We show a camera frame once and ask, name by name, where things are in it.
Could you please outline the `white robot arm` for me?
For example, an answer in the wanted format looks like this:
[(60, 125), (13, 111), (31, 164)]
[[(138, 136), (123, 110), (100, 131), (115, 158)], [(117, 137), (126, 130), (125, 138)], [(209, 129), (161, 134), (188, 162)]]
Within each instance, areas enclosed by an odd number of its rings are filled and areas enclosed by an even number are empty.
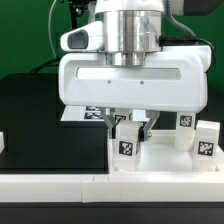
[(207, 104), (210, 43), (189, 32), (162, 35), (162, 20), (205, 16), (224, 0), (97, 0), (89, 24), (61, 37), (59, 95), (66, 106), (97, 106), (111, 137), (113, 111), (140, 109), (147, 133), (162, 111), (200, 112)]

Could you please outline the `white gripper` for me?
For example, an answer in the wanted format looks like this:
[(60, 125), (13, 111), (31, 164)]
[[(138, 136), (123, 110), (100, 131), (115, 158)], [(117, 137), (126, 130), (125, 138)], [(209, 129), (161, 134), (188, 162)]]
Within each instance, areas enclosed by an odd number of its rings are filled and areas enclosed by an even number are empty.
[(66, 52), (59, 64), (59, 95), (66, 105), (101, 107), (109, 137), (116, 121), (110, 108), (147, 110), (139, 130), (147, 141), (159, 111), (200, 112), (207, 104), (207, 76), (212, 52), (206, 45), (166, 46), (149, 53), (142, 66), (109, 66), (103, 23), (96, 21), (61, 37)]

